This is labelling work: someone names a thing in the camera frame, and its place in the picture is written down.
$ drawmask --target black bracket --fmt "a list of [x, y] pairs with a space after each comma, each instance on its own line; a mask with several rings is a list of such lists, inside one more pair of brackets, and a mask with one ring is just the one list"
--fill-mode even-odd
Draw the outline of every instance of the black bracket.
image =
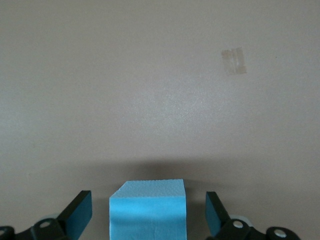
[[81, 191], [57, 218], [40, 220], [17, 234], [11, 226], [0, 226], [0, 240], [78, 240], [91, 217], [91, 191]]
[[273, 226], [263, 234], [243, 220], [231, 219], [214, 191], [206, 193], [205, 217], [212, 235], [206, 240], [300, 240], [284, 227]]

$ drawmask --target blue cube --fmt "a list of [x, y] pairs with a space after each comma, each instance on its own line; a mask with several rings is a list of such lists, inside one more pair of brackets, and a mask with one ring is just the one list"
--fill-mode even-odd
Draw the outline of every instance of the blue cube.
[[182, 179], [127, 181], [109, 199], [110, 240], [186, 240]]

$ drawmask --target gray surface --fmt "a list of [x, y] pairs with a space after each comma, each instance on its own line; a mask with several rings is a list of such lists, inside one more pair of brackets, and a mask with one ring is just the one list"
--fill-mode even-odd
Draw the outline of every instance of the gray surface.
[[107, 239], [125, 181], [184, 178], [190, 240], [205, 191], [318, 240], [319, 23], [316, 0], [1, 0], [0, 225], [92, 190], [81, 239]]

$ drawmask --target silver bolt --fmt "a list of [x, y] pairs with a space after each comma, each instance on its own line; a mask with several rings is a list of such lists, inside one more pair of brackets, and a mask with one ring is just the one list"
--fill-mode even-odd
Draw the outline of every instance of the silver bolt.
[[240, 221], [234, 221], [233, 226], [235, 226], [238, 229], [242, 229], [244, 227], [243, 223]]
[[50, 222], [49, 221], [44, 221], [43, 223], [40, 224], [40, 228], [43, 229], [43, 228], [46, 228], [50, 225]]
[[287, 234], [284, 231], [282, 231], [281, 229], [274, 230], [274, 234], [280, 238], [285, 238], [287, 236]]

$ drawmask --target top face of blue block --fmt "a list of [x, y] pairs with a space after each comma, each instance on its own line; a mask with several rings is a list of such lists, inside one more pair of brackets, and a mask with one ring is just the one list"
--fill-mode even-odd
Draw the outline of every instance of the top face of blue block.
[[111, 198], [185, 197], [182, 179], [127, 181]]

